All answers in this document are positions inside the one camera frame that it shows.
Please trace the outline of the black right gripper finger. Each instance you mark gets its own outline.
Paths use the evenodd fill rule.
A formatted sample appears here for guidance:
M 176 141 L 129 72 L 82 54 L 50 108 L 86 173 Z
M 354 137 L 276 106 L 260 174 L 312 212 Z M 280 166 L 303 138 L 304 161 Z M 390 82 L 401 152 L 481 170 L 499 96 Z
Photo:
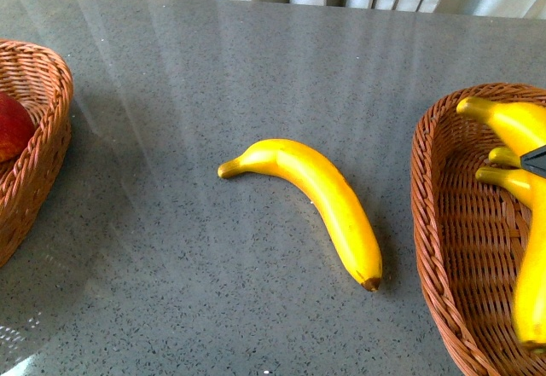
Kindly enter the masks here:
M 533 149 L 520 157 L 521 168 L 541 178 L 546 178 L 546 146 Z

